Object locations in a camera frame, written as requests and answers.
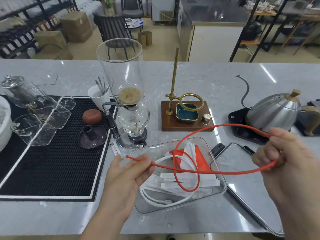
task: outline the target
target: chair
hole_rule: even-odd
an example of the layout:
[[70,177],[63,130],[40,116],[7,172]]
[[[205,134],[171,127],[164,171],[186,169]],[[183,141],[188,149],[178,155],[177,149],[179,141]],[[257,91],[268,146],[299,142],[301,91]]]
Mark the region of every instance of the chair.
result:
[[141,0],[121,0],[122,16],[130,19],[141,19],[144,16]]
[[[131,39],[132,35],[128,33],[126,27],[126,21],[123,16],[105,16],[98,13],[94,13],[94,23],[98,26],[102,41],[108,41],[112,39],[117,38],[127,38]],[[134,45],[133,42],[130,42],[128,40],[114,40],[113,42],[110,42],[106,44],[108,47],[108,57],[110,59],[110,48],[116,49],[124,49],[125,56],[128,59],[127,50],[126,48],[132,47],[134,52]]]

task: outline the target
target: kettle spout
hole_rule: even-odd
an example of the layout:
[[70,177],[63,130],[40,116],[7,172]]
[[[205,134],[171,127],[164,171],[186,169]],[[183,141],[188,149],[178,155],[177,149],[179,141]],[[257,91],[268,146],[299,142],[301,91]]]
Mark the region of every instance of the kettle spout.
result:
[[241,80],[243,80],[243,81],[246,83],[246,85],[247,85],[247,91],[246,91],[246,93],[243,95],[243,97],[242,97],[242,99],[241,99],[241,104],[242,104],[243,107],[251,110],[250,107],[244,105],[244,103],[243,103],[243,100],[246,98],[246,96],[248,95],[249,90],[250,90],[249,83],[248,83],[248,81],[247,81],[244,77],[242,77],[242,76],[240,76],[240,75],[237,75],[236,77],[238,77],[238,78],[240,78]]

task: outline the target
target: wooden shelf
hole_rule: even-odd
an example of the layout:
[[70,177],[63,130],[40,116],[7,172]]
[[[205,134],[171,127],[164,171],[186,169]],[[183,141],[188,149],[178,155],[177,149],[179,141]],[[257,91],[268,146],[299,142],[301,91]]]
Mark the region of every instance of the wooden shelf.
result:
[[255,12],[254,13],[254,16],[269,16],[269,17],[272,17],[272,16],[275,16],[277,14],[277,12],[272,12],[272,13],[268,13],[268,12],[261,12],[261,13],[258,13],[258,12]]
[[260,40],[259,39],[256,39],[256,40],[242,40],[241,41],[241,44],[244,44],[244,45],[258,45],[260,44]]

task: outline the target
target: white marble countertop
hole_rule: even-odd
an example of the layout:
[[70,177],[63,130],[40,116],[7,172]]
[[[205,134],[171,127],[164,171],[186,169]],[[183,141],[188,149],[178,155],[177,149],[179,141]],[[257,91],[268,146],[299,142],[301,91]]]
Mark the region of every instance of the white marble countertop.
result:
[[[0,60],[1,79],[5,75],[11,75],[24,76],[27,80],[36,81],[48,72],[58,72],[74,96],[87,96],[88,89],[95,85],[95,79],[98,76],[104,77],[99,61]],[[167,100],[165,94],[170,92],[172,72],[172,62],[145,62],[146,97],[143,102],[151,114],[147,127],[148,145],[181,139],[188,134],[161,131],[160,103]],[[240,101],[246,91],[246,85],[236,78],[236,75],[244,76],[250,83],[251,90],[245,99],[247,106],[254,105],[266,96],[291,92],[293,89],[302,91],[299,98],[304,105],[319,98],[319,73],[320,66],[316,64],[179,63],[175,93],[199,94],[207,101],[215,124],[222,124],[227,122],[230,112],[242,109]],[[238,142],[253,150],[258,148],[254,143],[234,137],[229,127],[220,127],[214,132],[201,132],[197,136],[204,138],[210,148],[219,142],[225,145]],[[303,140],[320,156],[318,137],[304,137]],[[109,150],[95,202],[0,202],[0,235],[80,234],[97,209],[105,174],[112,159],[113,154]],[[244,154],[222,158],[221,167],[235,171],[239,169],[239,162],[247,169],[254,168],[250,158]],[[252,183],[261,189],[257,195],[260,194],[262,201],[253,207],[257,212],[271,212],[274,216],[274,205],[265,195],[261,175],[254,175],[254,178],[248,179],[245,183]],[[227,183],[233,181],[232,178],[226,179]],[[140,214],[133,210],[121,231],[122,234],[223,232],[266,230],[229,193],[225,193],[169,211]]]

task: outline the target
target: glass upper chamber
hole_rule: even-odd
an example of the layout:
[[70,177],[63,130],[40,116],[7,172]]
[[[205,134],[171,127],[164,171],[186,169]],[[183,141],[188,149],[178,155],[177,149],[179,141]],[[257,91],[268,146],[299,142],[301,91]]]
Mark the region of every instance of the glass upper chamber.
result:
[[132,39],[112,39],[99,45],[97,55],[114,99],[127,106],[138,104],[146,94],[141,44]]

